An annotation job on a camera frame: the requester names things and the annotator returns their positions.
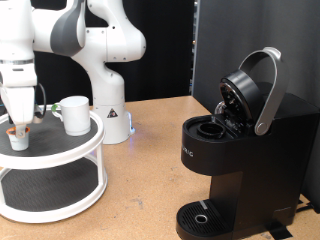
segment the white mug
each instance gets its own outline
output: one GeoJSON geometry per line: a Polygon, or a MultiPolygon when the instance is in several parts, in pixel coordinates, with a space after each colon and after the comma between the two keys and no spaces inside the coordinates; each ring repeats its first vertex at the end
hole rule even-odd
{"type": "Polygon", "coordinates": [[[59,117],[64,124],[66,133],[70,136],[81,136],[91,130],[89,99],[83,96],[72,96],[55,103],[52,114],[59,117]]]}

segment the black coffee maker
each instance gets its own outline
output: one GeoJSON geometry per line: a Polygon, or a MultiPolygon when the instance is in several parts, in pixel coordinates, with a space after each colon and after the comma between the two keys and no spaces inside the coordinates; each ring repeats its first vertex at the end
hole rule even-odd
{"type": "Polygon", "coordinates": [[[289,76],[281,53],[264,48],[222,78],[223,102],[214,115],[183,124],[181,160],[212,176],[209,199],[183,206],[177,233],[183,240],[231,240],[270,231],[285,238],[308,165],[319,109],[286,93],[289,76]],[[274,83],[249,73],[270,58],[274,83]]]}

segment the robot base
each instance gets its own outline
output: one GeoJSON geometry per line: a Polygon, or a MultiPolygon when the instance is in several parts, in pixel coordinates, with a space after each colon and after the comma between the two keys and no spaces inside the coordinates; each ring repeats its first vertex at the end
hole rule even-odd
{"type": "Polygon", "coordinates": [[[131,114],[126,111],[125,103],[113,106],[95,105],[93,111],[103,121],[105,130],[103,144],[124,142],[135,133],[135,129],[131,127],[131,114]]]}

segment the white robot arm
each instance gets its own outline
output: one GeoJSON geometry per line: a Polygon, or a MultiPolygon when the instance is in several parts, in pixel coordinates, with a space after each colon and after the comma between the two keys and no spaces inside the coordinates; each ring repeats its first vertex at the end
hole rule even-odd
{"type": "Polygon", "coordinates": [[[85,45],[85,0],[68,0],[61,11],[34,10],[30,0],[0,1],[0,86],[2,101],[25,137],[33,121],[37,76],[33,49],[73,56],[85,45]]]}
{"type": "Polygon", "coordinates": [[[133,132],[125,108],[124,80],[106,62],[140,59],[146,51],[143,34],[128,20],[122,0],[88,0],[89,10],[108,22],[107,28],[87,28],[86,45],[72,57],[88,73],[94,112],[103,120],[104,144],[125,141],[133,132]]]}
{"type": "Polygon", "coordinates": [[[0,29],[1,97],[16,125],[16,136],[23,138],[26,125],[33,121],[37,85],[30,1],[0,1],[0,29]]]}
{"type": "Polygon", "coordinates": [[[33,50],[69,56],[84,67],[92,83],[94,111],[105,125],[104,143],[125,141],[132,133],[124,80],[105,62],[140,59],[145,38],[126,17],[122,0],[88,1],[90,11],[108,22],[107,28],[85,27],[85,4],[86,0],[67,0],[65,9],[53,11],[34,10],[30,0],[0,1],[1,96],[18,137],[24,137],[34,116],[33,50]]]}

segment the brand logo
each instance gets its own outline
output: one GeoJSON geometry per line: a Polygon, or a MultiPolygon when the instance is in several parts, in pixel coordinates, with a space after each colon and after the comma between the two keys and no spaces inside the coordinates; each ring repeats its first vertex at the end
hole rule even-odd
{"type": "Polygon", "coordinates": [[[193,152],[191,152],[190,150],[188,150],[185,146],[182,145],[182,150],[188,154],[190,157],[193,157],[193,152]]]}

